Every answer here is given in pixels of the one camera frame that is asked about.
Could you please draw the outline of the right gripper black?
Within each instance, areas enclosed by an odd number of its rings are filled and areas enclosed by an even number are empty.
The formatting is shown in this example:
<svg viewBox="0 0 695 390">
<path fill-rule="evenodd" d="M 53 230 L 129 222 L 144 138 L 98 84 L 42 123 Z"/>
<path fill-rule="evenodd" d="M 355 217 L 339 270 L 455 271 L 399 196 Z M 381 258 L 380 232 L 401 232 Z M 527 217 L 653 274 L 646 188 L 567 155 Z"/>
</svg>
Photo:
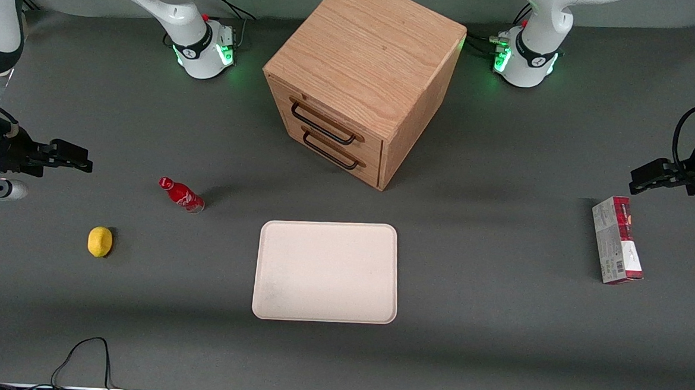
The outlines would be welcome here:
<svg viewBox="0 0 695 390">
<path fill-rule="evenodd" d="M 45 167 L 92 173 L 87 149 L 64 139 L 52 139 L 47 144 L 35 142 L 20 126 L 9 137 L 12 131 L 12 125 L 0 123 L 0 173 L 43 177 Z"/>
</svg>

